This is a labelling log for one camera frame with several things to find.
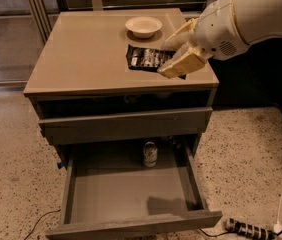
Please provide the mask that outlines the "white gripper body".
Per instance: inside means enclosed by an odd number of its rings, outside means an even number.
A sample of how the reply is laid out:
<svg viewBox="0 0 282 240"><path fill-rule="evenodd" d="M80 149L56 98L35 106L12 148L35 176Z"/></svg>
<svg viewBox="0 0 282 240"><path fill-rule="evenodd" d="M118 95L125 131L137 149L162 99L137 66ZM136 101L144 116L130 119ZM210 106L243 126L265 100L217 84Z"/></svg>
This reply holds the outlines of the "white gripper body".
<svg viewBox="0 0 282 240"><path fill-rule="evenodd" d="M249 45L235 23L234 0L217 0L206 7L195 26L195 39L216 60L228 60L245 53Z"/></svg>

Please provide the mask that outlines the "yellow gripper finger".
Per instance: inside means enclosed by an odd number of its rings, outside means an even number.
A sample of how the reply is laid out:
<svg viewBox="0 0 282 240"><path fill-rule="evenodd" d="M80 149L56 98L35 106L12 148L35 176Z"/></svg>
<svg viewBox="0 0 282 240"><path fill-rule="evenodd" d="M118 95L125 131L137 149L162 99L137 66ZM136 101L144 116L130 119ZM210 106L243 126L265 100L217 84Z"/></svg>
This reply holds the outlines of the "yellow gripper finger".
<svg viewBox="0 0 282 240"><path fill-rule="evenodd" d="M197 22L198 20L196 18L193 18L184 23L176 32L174 32L164 41L161 49L177 51L184 44L196 46L197 40L195 38L195 28Z"/></svg>
<svg viewBox="0 0 282 240"><path fill-rule="evenodd" d="M202 48L182 46L157 72L171 79L200 70L206 63L206 53Z"/></svg>

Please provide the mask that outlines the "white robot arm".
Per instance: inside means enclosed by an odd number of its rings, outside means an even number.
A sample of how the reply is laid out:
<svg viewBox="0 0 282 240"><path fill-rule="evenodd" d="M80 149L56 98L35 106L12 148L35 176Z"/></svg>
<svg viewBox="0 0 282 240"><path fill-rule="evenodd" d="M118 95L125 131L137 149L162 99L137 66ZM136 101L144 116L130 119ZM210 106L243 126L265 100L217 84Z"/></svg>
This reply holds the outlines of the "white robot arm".
<svg viewBox="0 0 282 240"><path fill-rule="evenodd" d="M161 46L173 57L158 72L174 78L227 60L257 43L282 38L282 0L216 0L187 21Z"/></svg>

